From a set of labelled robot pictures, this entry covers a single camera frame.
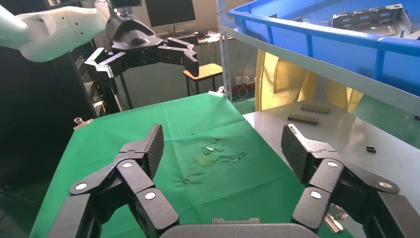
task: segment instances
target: wall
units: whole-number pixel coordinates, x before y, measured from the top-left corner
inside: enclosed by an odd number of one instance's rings
[[[248,0],[226,0],[226,8],[232,9],[247,2]],[[194,31],[216,29],[217,17],[215,0],[193,0],[193,4],[197,20],[193,23],[180,25],[178,28]],[[134,7],[133,13],[145,24],[150,26],[149,16],[145,5],[142,7]],[[158,32],[162,29],[154,28],[154,30]],[[244,68],[244,75],[248,76],[251,81],[254,80],[256,75],[257,50],[235,39],[229,40],[228,42],[232,85],[235,85],[234,78],[241,76],[242,69],[248,59],[250,51],[251,56]],[[200,65],[206,63],[217,63],[218,65],[221,65],[219,42],[196,46],[195,51],[197,52]],[[184,70],[183,66],[164,63],[127,70],[123,75],[133,107],[137,108],[186,97],[186,79],[182,74],[182,71]],[[223,86],[222,76],[216,77],[216,88],[219,86]],[[204,81],[200,82],[201,92],[206,92],[211,89],[212,87],[208,83],[205,83]]]
[[[251,51],[251,56],[244,68],[244,76],[248,76],[251,81],[254,80],[256,75],[257,50],[235,39],[229,40],[228,42],[231,77],[241,76],[242,69]],[[215,60],[214,50],[216,51],[217,62]],[[197,52],[197,59],[200,65],[206,64],[207,62],[221,65],[219,42],[196,46],[195,51]],[[124,78],[133,107],[137,108],[186,97],[187,85],[185,76],[182,73],[184,70],[184,66],[156,63],[131,68],[124,72]],[[223,86],[222,76],[216,77],[215,82],[216,89]],[[200,92],[212,90],[211,85],[204,81],[200,82],[199,85]],[[192,85],[192,88],[193,91],[190,90],[190,92],[193,95],[195,85]]]

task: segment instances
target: black cabinet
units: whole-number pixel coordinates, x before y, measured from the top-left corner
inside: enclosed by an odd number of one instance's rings
[[[15,15],[47,10],[44,0],[0,0]],[[82,77],[90,43],[50,62],[0,47],[0,186],[51,179],[76,117],[97,117]]]

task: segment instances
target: power outlet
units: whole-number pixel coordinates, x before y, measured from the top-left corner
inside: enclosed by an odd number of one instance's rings
[[[246,76],[246,75],[244,75],[243,81],[241,79],[242,79],[242,77],[240,77],[240,76],[239,77],[235,77],[235,85],[241,85],[242,82],[244,84],[247,84],[249,82],[249,77]]]

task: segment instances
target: white shelf frame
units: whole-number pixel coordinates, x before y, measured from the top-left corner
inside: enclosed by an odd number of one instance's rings
[[[320,76],[334,80],[394,107],[413,113],[414,115],[420,115],[420,97],[347,69],[265,43],[240,33],[234,29],[236,28],[234,21],[226,16],[228,10],[225,9],[225,0],[216,0],[216,6],[217,22],[221,35],[231,36],[249,46],[253,46],[300,65]],[[223,84],[226,90],[226,96],[232,102],[229,48],[226,39],[227,38],[223,39],[223,37],[220,38],[220,55],[222,59]]]

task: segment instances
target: small black block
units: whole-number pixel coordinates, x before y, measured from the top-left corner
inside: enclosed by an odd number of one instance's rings
[[[375,150],[375,147],[370,147],[370,146],[366,146],[366,150],[369,152],[369,153],[376,153],[376,150]]]

